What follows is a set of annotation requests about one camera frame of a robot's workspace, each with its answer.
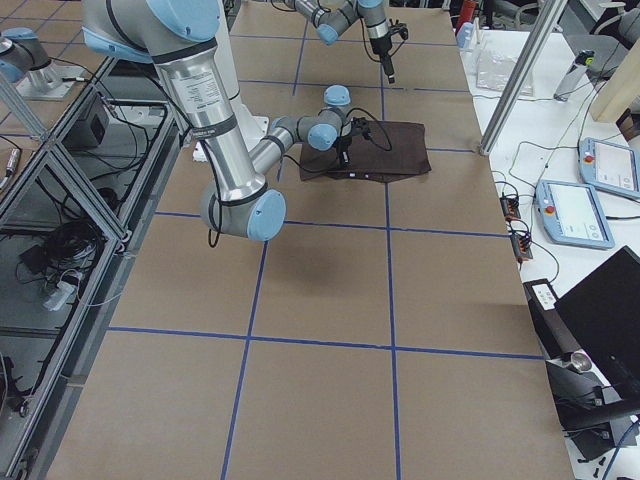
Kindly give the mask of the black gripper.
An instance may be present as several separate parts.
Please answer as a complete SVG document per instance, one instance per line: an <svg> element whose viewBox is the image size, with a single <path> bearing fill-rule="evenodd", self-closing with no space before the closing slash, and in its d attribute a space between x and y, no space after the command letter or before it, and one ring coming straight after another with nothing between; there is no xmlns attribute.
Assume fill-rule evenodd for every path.
<svg viewBox="0 0 640 480"><path fill-rule="evenodd" d="M378 24L368 28L369 41L373 53L379 57L383 72L389 84L395 83L395 70L391 56L391 37L387 24Z"/></svg>
<svg viewBox="0 0 640 480"><path fill-rule="evenodd" d="M335 142L335 148L337 151L337 155L340 156L340 165L348 166L349 165L349 153L348 149L351 146L351 133L352 127L350 125L344 126L339 131L339 136Z"/></svg>

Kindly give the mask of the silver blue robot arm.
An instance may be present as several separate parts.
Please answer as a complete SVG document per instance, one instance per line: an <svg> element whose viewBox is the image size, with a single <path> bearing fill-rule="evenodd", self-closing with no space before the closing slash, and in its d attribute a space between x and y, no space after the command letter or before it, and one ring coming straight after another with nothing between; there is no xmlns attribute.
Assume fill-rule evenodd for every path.
<svg viewBox="0 0 640 480"><path fill-rule="evenodd" d="M85 1L82 8L86 44L105 56L153 64L202 145L214 171L202 198L203 221L213 231L255 241L276 236L286 202L265 174L294 144L326 151L349 132L348 89L327 88L318 115L282 117L249 149L214 60L225 23L217 2Z"/></svg>
<svg viewBox="0 0 640 480"><path fill-rule="evenodd" d="M318 37L326 44L334 44L353 24L360 22L362 33L371 44L372 58L382 66L389 84L395 83L392 61L392 36L406 25L392 24L382 1L270 1L276 10L295 12L311 23Z"/></svg>

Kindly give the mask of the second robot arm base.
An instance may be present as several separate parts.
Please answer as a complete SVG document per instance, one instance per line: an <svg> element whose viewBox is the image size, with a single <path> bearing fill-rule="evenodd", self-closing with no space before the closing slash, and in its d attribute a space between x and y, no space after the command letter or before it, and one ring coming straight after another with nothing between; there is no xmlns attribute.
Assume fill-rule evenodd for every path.
<svg viewBox="0 0 640 480"><path fill-rule="evenodd" d="M30 28L1 32L1 73L25 99L61 101L77 79L84 79L83 72L83 67L55 63Z"/></svg>

